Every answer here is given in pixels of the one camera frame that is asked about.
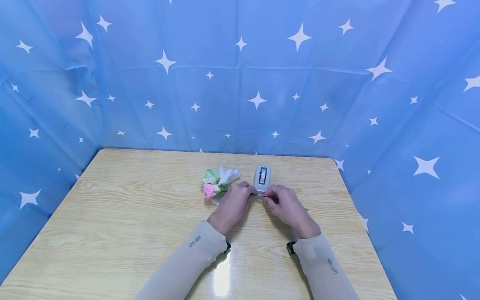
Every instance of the blue backdrop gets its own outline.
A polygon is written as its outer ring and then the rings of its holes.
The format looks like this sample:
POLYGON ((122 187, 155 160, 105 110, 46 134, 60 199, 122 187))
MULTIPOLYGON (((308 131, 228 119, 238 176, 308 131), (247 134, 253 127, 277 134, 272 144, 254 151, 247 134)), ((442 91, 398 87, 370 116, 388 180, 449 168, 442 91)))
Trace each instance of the blue backdrop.
POLYGON ((328 156, 401 300, 480 299, 480 2, 0 1, 0 281, 103 147, 328 156))

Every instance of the silver device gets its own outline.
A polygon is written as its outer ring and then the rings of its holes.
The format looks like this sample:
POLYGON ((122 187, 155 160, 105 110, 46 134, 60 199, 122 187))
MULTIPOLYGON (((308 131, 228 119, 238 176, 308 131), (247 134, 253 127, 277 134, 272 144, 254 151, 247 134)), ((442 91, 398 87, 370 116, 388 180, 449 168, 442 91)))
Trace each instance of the silver device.
POLYGON ((270 186, 270 177, 272 171, 269 166, 258 165, 255 170, 255 179, 253 180, 253 186, 258 191, 258 196, 263 197, 264 193, 270 186))

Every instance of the wood grain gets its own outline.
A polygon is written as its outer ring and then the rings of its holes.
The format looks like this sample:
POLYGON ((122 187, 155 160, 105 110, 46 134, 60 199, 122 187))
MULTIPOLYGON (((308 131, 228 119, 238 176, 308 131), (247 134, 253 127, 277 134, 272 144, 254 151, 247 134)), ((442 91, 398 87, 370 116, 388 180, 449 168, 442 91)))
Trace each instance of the wood grain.
MULTIPOLYGON (((0 299, 133 299, 215 206, 207 168, 272 169, 320 224, 361 299, 396 299, 335 163, 327 158, 101 150, 0 288, 0 299)), ((232 249, 188 299, 310 299, 286 243, 291 229, 255 201, 228 236, 232 249)))

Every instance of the pink flower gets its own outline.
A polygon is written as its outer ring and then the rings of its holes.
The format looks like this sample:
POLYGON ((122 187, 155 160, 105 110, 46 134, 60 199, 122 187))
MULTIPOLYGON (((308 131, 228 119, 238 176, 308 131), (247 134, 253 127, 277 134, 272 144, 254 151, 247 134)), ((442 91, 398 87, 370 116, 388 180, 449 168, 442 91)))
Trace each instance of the pink flower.
POLYGON ((205 200, 210 200, 213 196, 215 196, 215 191, 218 189, 216 184, 206 183, 204 184, 204 193, 205 193, 205 200))

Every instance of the arm sleeve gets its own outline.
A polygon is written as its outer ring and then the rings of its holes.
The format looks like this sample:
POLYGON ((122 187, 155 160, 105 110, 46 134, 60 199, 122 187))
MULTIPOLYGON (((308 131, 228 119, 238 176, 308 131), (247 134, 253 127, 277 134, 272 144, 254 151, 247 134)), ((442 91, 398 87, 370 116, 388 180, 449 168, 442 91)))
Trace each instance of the arm sleeve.
POLYGON ((136 300, 183 300, 198 276, 227 250, 225 236, 203 221, 147 281, 136 300))
POLYGON ((299 239, 293 245, 293 250, 300 259, 315 300, 359 299, 323 234, 311 239, 299 239))

